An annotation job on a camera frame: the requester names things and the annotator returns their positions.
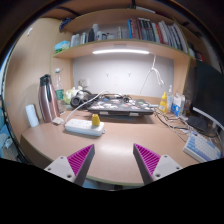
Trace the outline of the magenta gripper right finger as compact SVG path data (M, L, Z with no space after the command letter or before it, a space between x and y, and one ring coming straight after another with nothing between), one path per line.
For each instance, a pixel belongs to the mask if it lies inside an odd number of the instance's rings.
M145 185L182 169L169 155L160 156L136 143L133 144L133 154Z

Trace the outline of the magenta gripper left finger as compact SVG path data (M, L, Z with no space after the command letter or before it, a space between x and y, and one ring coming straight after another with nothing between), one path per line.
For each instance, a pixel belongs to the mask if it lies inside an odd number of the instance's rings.
M78 150L70 156L59 156L45 171L82 186L95 155L93 144Z

